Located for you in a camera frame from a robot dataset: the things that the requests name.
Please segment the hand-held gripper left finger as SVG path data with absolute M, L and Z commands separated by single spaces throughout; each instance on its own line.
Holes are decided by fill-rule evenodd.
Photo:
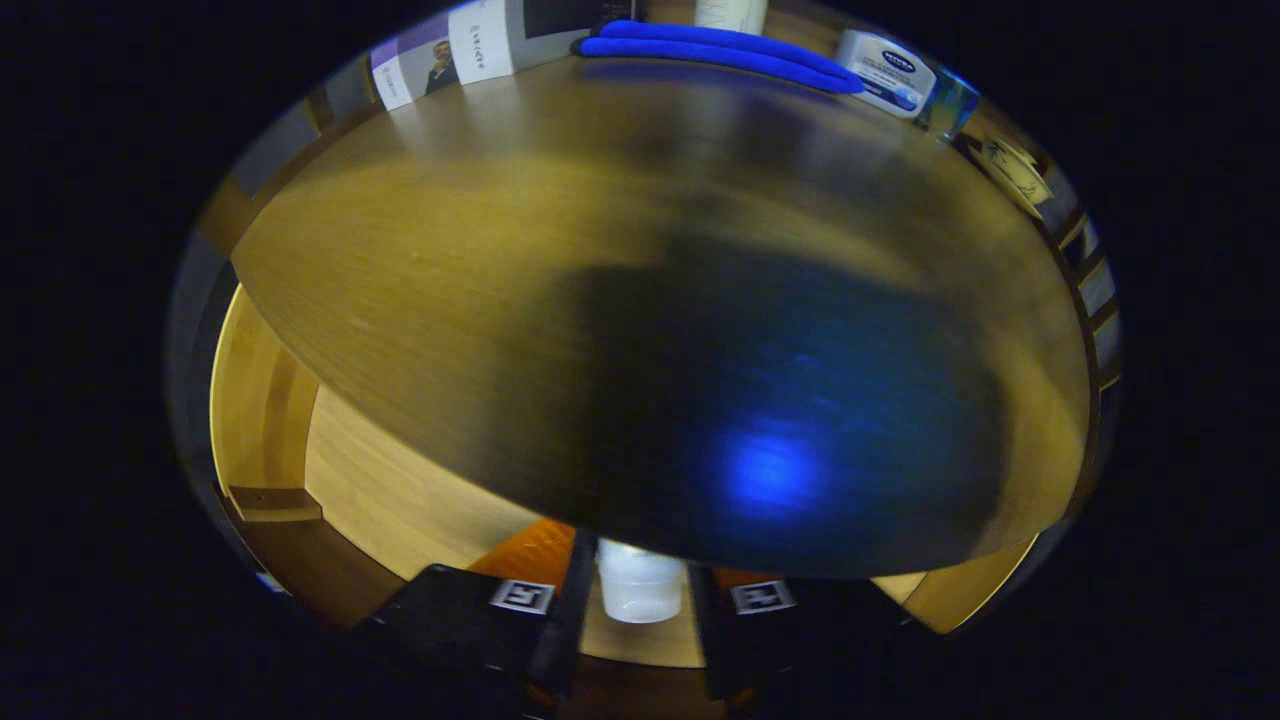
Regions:
M 554 717 L 570 697 L 598 538 L 539 520 L 466 568 L 435 562 L 365 620 L 429 717 Z

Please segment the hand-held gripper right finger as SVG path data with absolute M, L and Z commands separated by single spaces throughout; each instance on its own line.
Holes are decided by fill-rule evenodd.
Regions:
M 687 569 L 707 689 L 727 706 L 832 706 L 916 629 L 869 580 Z

